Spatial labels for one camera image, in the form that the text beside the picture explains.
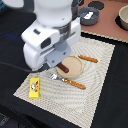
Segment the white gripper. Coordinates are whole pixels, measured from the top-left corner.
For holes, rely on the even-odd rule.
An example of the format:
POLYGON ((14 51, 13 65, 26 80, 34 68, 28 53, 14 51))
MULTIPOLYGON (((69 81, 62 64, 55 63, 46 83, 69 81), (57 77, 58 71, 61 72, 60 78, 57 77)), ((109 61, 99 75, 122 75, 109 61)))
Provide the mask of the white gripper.
POLYGON ((27 65, 33 70, 56 66, 71 54, 70 46, 80 39, 80 33, 79 18, 62 23, 35 20, 21 35, 27 65))

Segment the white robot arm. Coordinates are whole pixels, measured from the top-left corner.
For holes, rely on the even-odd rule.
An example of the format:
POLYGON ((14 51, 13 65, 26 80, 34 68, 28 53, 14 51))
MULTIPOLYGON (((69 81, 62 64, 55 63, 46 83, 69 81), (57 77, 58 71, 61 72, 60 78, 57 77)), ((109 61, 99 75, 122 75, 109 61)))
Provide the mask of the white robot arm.
POLYGON ((36 15, 21 34, 27 65, 35 71, 55 67, 71 54, 81 34, 80 18, 73 18, 73 0, 2 0, 13 9, 36 15))

